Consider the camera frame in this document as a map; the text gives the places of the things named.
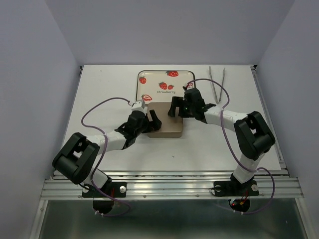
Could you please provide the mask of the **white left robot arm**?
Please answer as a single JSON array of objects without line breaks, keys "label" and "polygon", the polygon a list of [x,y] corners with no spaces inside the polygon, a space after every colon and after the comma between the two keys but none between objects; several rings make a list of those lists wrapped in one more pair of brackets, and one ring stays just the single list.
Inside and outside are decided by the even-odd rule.
[{"label": "white left robot arm", "polygon": [[[126,122],[112,132],[84,123],[85,117],[95,108],[111,100],[123,100],[131,107]],[[111,190],[111,178],[98,169],[106,152],[124,150],[132,146],[143,133],[158,131],[162,122],[155,110],[147,110],[145,102],[129,101],[121,97],[107,99],[91,108],[81,119],[86,128],[97,130],[100,134],[84,136],[76,132],[70,136],[54,157],[52,166],[75,185],[90,185],[99,196],[106,196]]]}]

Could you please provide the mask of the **gold tin lid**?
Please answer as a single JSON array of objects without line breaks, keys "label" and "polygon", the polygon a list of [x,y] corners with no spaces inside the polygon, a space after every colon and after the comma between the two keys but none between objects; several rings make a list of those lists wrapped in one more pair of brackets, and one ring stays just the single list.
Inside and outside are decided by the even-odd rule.
[{"label": "gold tin lid", "polygon": [[182,136],[183,119],[177,113],[174,118],[168,116],[170,105],[169,102],[148,104],[148,113],[150,110],[154,110],[162,122],[160,130],[148,133],[149,138],[180,138]]}]

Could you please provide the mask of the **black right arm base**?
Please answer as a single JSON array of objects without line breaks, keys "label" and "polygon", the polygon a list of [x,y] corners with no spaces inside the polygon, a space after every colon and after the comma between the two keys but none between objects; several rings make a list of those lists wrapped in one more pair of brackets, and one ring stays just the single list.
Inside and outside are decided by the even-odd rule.
[{"label": "black right arm base", "polygon": [[252,180],[244,184],[235,181],[215,181],[211,192],[216,197],[259,196],[257,182]]}]

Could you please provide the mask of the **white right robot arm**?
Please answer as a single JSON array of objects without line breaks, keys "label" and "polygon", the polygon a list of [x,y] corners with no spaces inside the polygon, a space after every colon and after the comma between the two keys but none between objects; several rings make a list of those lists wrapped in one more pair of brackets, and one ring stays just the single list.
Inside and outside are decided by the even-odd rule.
[{"label": "white right robot arm", "polygon": [[181,118],[218,125],[223,134],[226,129],[235,132],[241,157],[236,159],[238,166],[232,174],[234,179],[229,182],[229,188],[234,194],[244,192],[262,157],[276,142],[263,116],[257,111],[244,114],[227,111],[213,103],[207,104],[197,88],[186,90],[183,97],[172,97],[168,116],[175,117],[176,109]]}]

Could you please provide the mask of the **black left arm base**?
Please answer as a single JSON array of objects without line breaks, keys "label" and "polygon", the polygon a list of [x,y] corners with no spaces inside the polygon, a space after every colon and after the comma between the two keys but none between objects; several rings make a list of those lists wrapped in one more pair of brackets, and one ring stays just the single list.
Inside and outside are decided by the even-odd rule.
[{"label": "black left arm base", "polygon": [[[84,184],[85,188],[82,188],[81,197],[83,198],[100,198],[104,197],[97,189],[89,184]],[[125,198],[126,197],[127,182],[115,181],[107,182],[100,190],[113,198]]]}]

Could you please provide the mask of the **metal tongs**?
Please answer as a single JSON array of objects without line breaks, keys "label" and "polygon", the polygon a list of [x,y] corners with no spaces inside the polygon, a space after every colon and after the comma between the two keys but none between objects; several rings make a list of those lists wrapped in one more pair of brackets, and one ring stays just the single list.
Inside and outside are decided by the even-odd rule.
[{"label": "metal tongs", "polygon": [[226,77],[226,69],[218,70],[215,74],[212,66],[208,68],[209,79],[211,80],[211,88],[213,92],[213,96],[215,102],[217,104],[221,103],[223,90],[219,87],[219,85],[224,86],[225,77]]}]

